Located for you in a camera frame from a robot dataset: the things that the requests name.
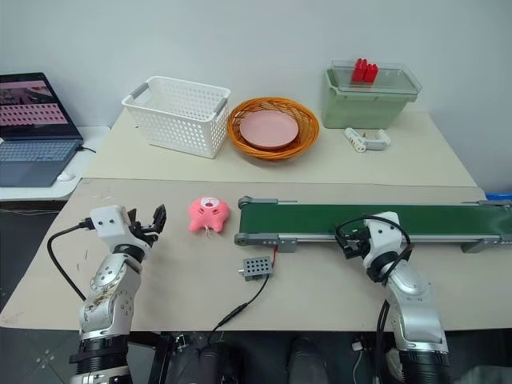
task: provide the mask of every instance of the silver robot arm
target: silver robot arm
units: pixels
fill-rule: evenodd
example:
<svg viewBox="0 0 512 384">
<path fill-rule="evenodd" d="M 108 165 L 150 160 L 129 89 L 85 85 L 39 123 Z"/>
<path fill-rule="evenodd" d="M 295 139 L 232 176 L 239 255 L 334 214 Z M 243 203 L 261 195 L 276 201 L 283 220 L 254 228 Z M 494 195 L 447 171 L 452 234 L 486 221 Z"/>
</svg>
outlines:
<svg viewBox="0 0 512 384">
<path fill-rule="evenodd" d="M 150 255 L 166 220 L 164 206 L 154 223 L 141 226 L 135 211 L 107 206 L 91 211 L 90 219 L 110 253 L 90 281 L 90 292 L 80 308 L 77 364 L 71 384 L 132 383 L 126 362 L 128 335 L 134 315 L 134 296 L 141 283 L 142 260 Z"/>
<path fill-rule="evenodd" d="M 399 224 L 395 212 L 376 214 Z M 431 283 L 416 271 L 402 253 L 402 232 L 388 222 L 366 218 L 365 228 L 345 239 L 336 233 L 345 255 L 363 257 L 374 282 L 382 282 L 390 304 L 394 339 L 407 383 L 449 383 L 448 345 L 431 293 Z"/>
</svg>

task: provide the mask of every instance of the table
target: table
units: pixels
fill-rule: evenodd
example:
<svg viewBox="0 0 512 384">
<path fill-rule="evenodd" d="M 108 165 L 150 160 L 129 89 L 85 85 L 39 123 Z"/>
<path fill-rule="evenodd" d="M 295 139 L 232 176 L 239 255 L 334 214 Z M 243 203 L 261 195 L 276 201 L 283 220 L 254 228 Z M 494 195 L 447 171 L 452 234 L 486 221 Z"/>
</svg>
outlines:
<svg viewBox="0 0 512 384">
<path fill-rule="evenodd" d="M 229 143 L 215 160 L 148 146 L 133 124 L 124 112 L 46 236 L 75 225 L 95 207 L 137 207 L 145 223 L 158 204 L 166 204 L 166 228 L 143 263 L 133 330 L 209 330 L 258 290 L 261 282 L 245 282 L 237 270 L 244 258 L 270 255 L 271 250 L 234 244 L 236 202 L 243 195 L 310 203 L 459 203 L 484 198 L 426 114 L 401 116 L 390 129 L 394 145 L 381 153 L 357 154 L 344 138 L 335 141 L 340 131 L 322 129 L 307 154 L 272 164 L 241 158 Z M 435 155 L 424 149 L 430 147 Z M 224 198 L 231 207 L 224 231 L 212 238 L 186 229 L 187 207 L 203 195 Z M 59 238 L 54 250 L 85 292 L 106 254 L 95 232 Z M 421 244 L 411 262 L 434 284 L 446 330 L 512 326 L 503 289 L 510 280 L 510 249 L 463 254 L 456 245 Z M 368 279 L 360 260 L 345 260 L 333 243 L 305 244 L 294 254 L 278 254 L 262 295 L 223 329 L 374 330 L 383 298 L 382 288 Z M 76 329 L 79 306 L 79 298 L 48 259 L 44 240 L 0 314 L 0 326 Z"/>
<path fill-rule="evenodd" d="M 82 145 L 92 150 L 98 150 L 110 132 L 108 126 L 78 126 L 77 129 L 83 136 Z M 64 169 L 74 174 L 74 178 L 67 182 L 55 180 L 52 186 L 45 188 L 0 187 L 0 201 L 67 200 L 95 156 L 89 150 L 77 152 Z"/>
</svg>

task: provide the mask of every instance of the green plastic container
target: green plastic container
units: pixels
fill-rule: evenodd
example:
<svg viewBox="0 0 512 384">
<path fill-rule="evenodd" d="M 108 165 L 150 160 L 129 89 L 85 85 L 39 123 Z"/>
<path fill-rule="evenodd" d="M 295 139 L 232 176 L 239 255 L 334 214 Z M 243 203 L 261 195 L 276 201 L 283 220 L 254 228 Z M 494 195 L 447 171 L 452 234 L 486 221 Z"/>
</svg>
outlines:
<svg viewBox="0 0 512 384">
<path fill-rule="evenodd" d="M 352 83 L 355 62 L 333 62 L 325 72 L 322 122 L 326 128 L 386 129 L 422 86 L 400 64 L 378 65 L 371 85 Z"/>
</svg>

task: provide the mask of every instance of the white plastic basket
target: white plastic basket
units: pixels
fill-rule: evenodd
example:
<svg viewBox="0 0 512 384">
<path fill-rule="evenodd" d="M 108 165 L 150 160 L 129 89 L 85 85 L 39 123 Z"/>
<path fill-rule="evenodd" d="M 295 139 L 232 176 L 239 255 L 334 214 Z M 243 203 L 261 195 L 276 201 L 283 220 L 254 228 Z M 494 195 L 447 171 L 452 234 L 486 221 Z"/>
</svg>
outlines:
<svg viewBox="0 0 512 384">
<path fill-rule="evenodd" d="M 149 144 L 214 158 L 226 138 L 230 90 L 153 76 L 122 100 Z"/>
</svg>

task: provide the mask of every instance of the pink plate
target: pink plate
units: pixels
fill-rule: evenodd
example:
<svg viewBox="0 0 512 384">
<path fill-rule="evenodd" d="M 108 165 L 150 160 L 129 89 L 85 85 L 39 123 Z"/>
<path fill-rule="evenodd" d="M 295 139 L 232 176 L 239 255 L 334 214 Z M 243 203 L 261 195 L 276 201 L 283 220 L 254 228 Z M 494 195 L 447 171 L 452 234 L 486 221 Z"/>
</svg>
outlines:
<svg viewBox="0 0 512 384">
<path fill-rule="evenodd" d="M 276 150 L 295 140 L 298 125 L 283 112 L 259 110 L 242 120 L 240 133 L 252 146 L 262 150 Z"/>
</svg>

